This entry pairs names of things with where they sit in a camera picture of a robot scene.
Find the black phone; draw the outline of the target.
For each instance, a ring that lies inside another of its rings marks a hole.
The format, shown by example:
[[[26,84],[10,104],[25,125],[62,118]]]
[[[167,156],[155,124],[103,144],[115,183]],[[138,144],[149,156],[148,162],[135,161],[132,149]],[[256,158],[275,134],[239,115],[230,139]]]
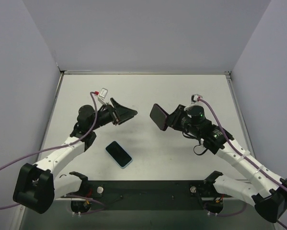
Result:
[[[169,114],[164,111],[157,103],[155,103],[150,112],[150,118],[161,131],[165,131],[168,127],[166,121]]]

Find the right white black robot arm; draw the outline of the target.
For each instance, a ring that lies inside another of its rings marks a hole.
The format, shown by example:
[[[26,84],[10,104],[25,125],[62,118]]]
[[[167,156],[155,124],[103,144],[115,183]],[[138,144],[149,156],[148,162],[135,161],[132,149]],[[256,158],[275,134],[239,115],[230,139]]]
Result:
[[[229,132],[206,119],[203,107],[194,105],[185,109],[179,105],[165,122],[174,130],[190,134],[249,181],[243,184],[220,174],[212,182],[218,193],[254,206],[256,212],[271,223],[276,223],[287,210],[287,178],[267,169]]]

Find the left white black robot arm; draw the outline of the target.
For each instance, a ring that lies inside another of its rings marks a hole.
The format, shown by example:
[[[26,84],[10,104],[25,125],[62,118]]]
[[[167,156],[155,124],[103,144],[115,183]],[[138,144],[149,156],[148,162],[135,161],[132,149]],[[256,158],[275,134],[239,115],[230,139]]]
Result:
[[[114,98],[110,104],[84,105],[79,109],[77,123],[64,144],[52,153],[21,167],[13,192],[13,200],[39,214],[45,213],[53,201],[68,194],[83,197],[88,193],[87,176],[79,172],[60,172],[76,157],[90,148],[96,139],[94,130],[109,123],[120,125],[137,115],[137,111],[120,105]]]

